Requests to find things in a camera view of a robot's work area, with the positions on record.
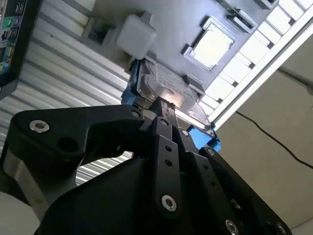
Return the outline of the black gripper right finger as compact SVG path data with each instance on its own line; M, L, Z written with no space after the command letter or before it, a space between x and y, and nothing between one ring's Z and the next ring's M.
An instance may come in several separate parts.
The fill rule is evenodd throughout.
M198 231L215 235L290 235L290 228L210 146L197 149L191 135L173 129L188 200Z

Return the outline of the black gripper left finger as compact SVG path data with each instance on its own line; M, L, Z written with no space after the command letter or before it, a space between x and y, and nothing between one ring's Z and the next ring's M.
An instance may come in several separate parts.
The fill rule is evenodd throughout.
M14 195L42 220L65 193L135 158L178 158L175 106L132 105L23 111L13 116L4 172Z

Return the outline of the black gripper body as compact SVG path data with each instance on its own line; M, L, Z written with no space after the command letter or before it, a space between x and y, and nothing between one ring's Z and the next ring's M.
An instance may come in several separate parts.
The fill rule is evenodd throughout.
M219 235L194 174L174 157L128 160L58 198L38 235Z

